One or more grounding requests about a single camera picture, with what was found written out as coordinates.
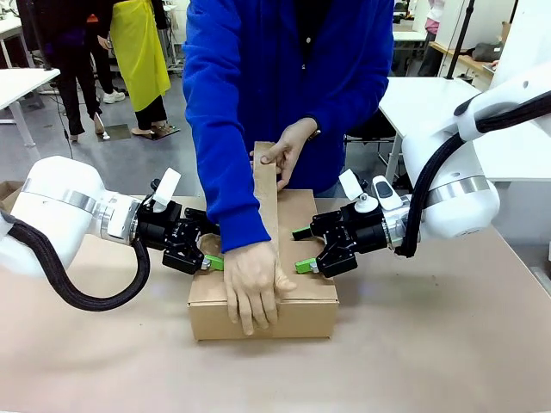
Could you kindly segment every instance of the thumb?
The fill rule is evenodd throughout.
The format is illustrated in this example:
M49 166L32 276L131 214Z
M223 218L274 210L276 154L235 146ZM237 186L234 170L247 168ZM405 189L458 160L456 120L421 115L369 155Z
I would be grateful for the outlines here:
M285 144L283 144L281 141L269 148L269 150L264 153L262 158L260 159L260 162L262 162L264 165L268 163L273 163L276 161L277 158L283 155L283 152L285 151Z
M296 288L296 284L292 282L278 265L275 270L275 289L279 293L288 293Z

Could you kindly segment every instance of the black pants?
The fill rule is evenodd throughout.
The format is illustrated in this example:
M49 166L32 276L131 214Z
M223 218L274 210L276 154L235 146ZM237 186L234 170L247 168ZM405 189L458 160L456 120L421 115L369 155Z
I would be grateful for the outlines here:
M111 66L109 64L109 52L100 46L97 41L99 35L99 23L86 25L86 46L90 49L96 62L97 78L105 93L111 95L114 92Z
M138 119L138 128L142 131L149 131L152 128L152 122L166 120L163 97L159 96L147 108L136 112L136 118Z
M436 39L436 35L427 33L427 40L424 50L424 59L421 67L419 68L419 77L434 77L438 75L440 71L440 65L442 64L443 54L436 49L429 46L431 41Z
M96 97L96 81L90 64L90 52L86 47L57 47L50 59L53 67L61 71L56 80L69 120L69 131L71 135L84 133L80 121L77 80L83 91L88 116L94 119L96 114L102 113Z

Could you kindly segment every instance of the white sneaker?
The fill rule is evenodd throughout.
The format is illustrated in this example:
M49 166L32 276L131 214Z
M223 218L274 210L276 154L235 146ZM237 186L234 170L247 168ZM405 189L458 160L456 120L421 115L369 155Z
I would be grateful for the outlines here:
M127 96L124 93L117 92L116 90L113 91L112 94L108 95L107 93L103 95L103 101L105 103L117 103L120 101L124 101L127 98Z

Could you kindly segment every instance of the blue jacket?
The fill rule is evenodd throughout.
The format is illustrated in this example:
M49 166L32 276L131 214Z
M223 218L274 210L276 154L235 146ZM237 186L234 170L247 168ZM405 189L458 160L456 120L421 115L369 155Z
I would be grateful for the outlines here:
M344 134L377 110L387 88L393 0L334 0L307 62L294 1L191 0L188 8L186 117L223 251L269 240L253 194L255 141L277 142L312 116L322 133L305 144L289 187L324 191L344 166Z

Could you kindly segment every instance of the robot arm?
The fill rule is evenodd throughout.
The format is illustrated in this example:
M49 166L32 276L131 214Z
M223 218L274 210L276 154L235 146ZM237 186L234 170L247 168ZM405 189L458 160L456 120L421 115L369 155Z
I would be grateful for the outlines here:
M154 194L139 200L107 191L97 171L64 157L49 157L31 169L12 215L0 216L0 266L17 273L46 276L68 304L86 311L107 311L133 299L146 284L147 248L163 250L163 264L194 274L220 269L221 261L197 247L202 234L218 234L204 212L171 201L180 175L168 170L156 180ZM133 283L114 297L99 299L79 292L65 270L86 234L132 246L138 270Z
M355 253L390 248L412 257L418 242L449 239L487 228L499 211L496 188L480 166L473 140L551 114L551 64L535 68L460 105L453 116L407 136L402 145L412 195L399 197L378 176L367 194L353 174L341 176L350 200L335 213L313 218L296 240L323 237L324 252L297 263L297 271L325 277L357 267Z

